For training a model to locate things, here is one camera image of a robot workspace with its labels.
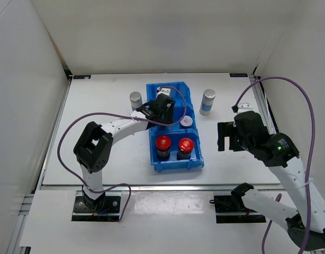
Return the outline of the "red-lid sauce jar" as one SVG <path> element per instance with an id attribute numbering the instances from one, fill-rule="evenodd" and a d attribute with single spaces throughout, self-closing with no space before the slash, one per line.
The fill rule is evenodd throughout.
<path id="1" fill-rule="evenodd" d="M 190 138 L 181 138 L 178 142 L 177 158 L 179 160 L 189 159 L 194 149 L 194 142 Z"/>
<path id="2" fill-rule="evenodd" d="M 171 139 L 166 135 L 160 135 L 156 139 L 157 156 L 162 159 L 168 159 L 170 155 Z"/>

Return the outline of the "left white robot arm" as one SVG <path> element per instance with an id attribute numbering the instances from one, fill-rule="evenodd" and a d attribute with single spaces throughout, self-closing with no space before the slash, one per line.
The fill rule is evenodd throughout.
<path id="1" fill-rule="evenodd" d="M 84 204 L 93 212 L 106 209 L 102 169 L 106 166 L 112 145 L 158 124 L 172 124 L 175 100 L 159 94 L 125 117 L 106 124 L 89 122 L 75 147 L 74 154 L 83 173 Z"/>

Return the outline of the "tall silver-capped bottle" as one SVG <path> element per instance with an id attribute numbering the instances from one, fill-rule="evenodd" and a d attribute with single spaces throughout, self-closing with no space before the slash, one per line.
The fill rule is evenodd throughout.
<path id="1" fill-rule="evenodd" d="M 216 93 L 214 90 L 206 89 L 204 91 L 201 106 L 199 109 L 199 113 L 201 115 L 206 116 L 210 114 L 215 97 L 216 97 Z"/>
<path id="2" fill-rule="evenodd" d="M 142 96 L 139 92 L 135 91 L 132 92 L 129 96 L 131 109 L 132 111 L 135 111 L 137 108 L 141 107 L 143 105 L 142 103 Z"/>

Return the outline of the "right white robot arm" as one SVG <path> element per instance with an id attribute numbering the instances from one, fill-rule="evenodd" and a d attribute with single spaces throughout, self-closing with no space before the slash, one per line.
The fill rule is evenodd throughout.
<path id="1" fill-rule="evenodd" d="M 276 176 L 294 207 L 283 205 L 242 183 L 231 191 L 231 206 L 242 212 L 254 210 L 283 228 L 304 251 L 325 248 L 325 200 L 314 183 L 305 180 L 300 153 L 283 133 L 270 134 L 261 116 L 254 111 L 238 113 L 232 122 L 218 123 L 218 150 L 247 151 Z"/>

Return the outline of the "small white-lid jar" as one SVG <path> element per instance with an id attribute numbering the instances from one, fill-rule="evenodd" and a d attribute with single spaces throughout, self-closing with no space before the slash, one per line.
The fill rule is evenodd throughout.
<path id="1" fill-rule="evenodd" d="M 180 128 L 189 129 L 193 125 L 193 119 L 191 116 L 185 115 L 179 123 Z"/>

